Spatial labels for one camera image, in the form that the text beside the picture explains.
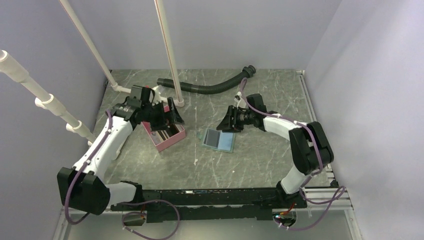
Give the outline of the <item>mint green card holder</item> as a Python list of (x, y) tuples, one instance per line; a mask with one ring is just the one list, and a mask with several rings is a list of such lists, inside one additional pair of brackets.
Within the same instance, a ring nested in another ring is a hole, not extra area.
[(234, 151), (236, 134), (222, 132), (213, 128), (205, 128), (197, 132), (201, 146), (215, 151), (232, 153)]

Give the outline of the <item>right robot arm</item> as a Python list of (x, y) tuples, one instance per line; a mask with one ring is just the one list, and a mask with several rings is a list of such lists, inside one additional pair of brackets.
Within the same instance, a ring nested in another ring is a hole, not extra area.
[(267, 111), (259, 93), (246, 98), (238, 93), (237, 105), (230, 105), (225, 117), (217, 126), (218, 131), (239, 133), (246, 125), (263, 132), (278, 135), (290, 142), (293, 164), (288, 174), (276, 185), (276, 203), (287, 208), (295, 201), (295, 194), (305, 186), (314, 174), (334, 161), (334, 153), (322, 125), (284, 119), (275, 111)]

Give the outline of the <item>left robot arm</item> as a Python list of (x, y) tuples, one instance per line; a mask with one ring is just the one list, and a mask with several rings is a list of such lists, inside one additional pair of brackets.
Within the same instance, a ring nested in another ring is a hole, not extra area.
[(106, 109), (105, 114), (105, 126), (87, 152), (71, 168), (63, 167), (57, 174), (60, 199), (67, 215), (69, 209), (100, 215), (117, 204), (139, 209), (144, 203), (142, 185), (124, 180), (106, 184), (106, 170), (137, 126), (148, 123), (150, 130), (156, 132), (185, 123), (173, 98), (163, 97), (157, 86), (133, 85), (124, 102)]

